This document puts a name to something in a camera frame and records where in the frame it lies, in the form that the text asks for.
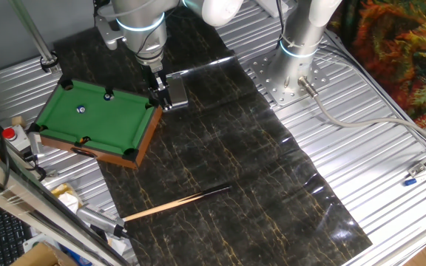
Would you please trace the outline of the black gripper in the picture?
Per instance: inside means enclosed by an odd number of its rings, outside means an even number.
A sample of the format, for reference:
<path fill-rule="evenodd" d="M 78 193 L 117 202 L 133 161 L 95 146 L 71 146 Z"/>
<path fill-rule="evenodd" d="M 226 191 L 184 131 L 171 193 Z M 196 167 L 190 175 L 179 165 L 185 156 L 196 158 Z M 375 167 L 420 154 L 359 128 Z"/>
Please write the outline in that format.
<path fill-rule="evenodd" d="M 137 57 L 137 61 L 141 65 L 143 79 L 149 88 L 149 104 L 152 106 L 161 105 L 163 110 L 167 112 L 172 108 L 172 100 L 166 86 L 166 74 L 163 71 L 162 59 L 162 55 L 152 58 Z"/>

